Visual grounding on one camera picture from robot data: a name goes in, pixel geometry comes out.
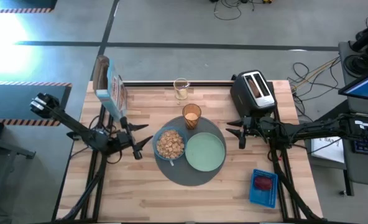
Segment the bowl of cereal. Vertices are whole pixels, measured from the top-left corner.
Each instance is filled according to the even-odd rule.
[[[186,136],[176,127],[164,127],[152,140],[155,154],[166,161],[180,158],[186,147]]]

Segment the green plate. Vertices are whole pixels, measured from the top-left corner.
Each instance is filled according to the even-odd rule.
[[[215,135],[198,133],[186,144],[185,157],[188,163],[199,171],[217,169],[224,161],[224,145]]]

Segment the cereal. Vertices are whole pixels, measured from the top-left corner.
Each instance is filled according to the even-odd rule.
[[[162,133],[157,141],[157,151],[166,159],[176,159],[184,152],[183,138],[175,130]]]

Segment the blue basket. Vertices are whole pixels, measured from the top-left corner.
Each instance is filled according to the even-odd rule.
[[[181,155],[179,155],[176,159],[180,158],[182,155],[184,155],[184,152],[185,152],[185,148],[186,148],[186,135],[179,129],[179,128],[176,128],[176,127],[164,127],[162,129],[160,129],[155,135],[154,135],[154,139],[152,140],[152,146],[154,148],[154,152],[155,154],[163,159],[163,160],[166,160],[166,161],[173,161],[175,159],[166,159],[164,158],[163,156],[161,156],[157,150],[157,141],[159,141],[160,139],[160,136],[165,132],[165,131],[168,131],[168,130],[175,130],[178,132],[178,134],[183,138],[183,142],[184,142],[184,151]]]
[[[259,190],[254,187],[254,179],[256,177],[268,177],[272,179],[272,188],[270,190]],[[249,200],[252,203],[264,205],[269,208],[275,208],[275,201],[277,200],[277,184],[278,175],[270,172],[254,169],[252,174],[251,192]]]

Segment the wooden table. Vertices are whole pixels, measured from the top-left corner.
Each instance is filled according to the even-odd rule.
[[[281,121],[298,124],[289,83],[283,80],[273,83]],[[142,160],[134,160],[130,149],[123,151],[123,158],[118,164],[107,166],[99,222],[282,221],[278,201],[275,209],[249,202],[253,169],[274,170],[267,159],[269,146],[260,138],[248,138],[246,148],[240,150],[237,138],[225,130],[229,127],[226,124],[228,121],[239,119],[229,87],[190,88],[189,97],[183,101],[176,100],[173,88],[168,87],[127,87],[127,90],[129,122],[149,124],[149,127],[134,133],[138,141],[154,135],[167,121],[181,116],[182,108],[187,103],[195,103],[201,106],[202,116],[211,120],[223,133],[227,157],[221,171],[210,182],[187,187],[168,180],[162,174],[155,162],[152,141],[145,145]],[[89,125],[98,115],[100,106],[90,83],[80,122]],[[82,142],[76,142],[73,153],[84,147]],[[296,190],[313,212],[322,217],[306,151],[293,147],[288,150],[288,156]],[[91,150],[87,150],[70,161],[57,218],[67,214],[83,193],[90,157]],[[118,155],[113,155],[109,160],[117,158]],[[289,215],[293,217],[286,191],[285,200]]]

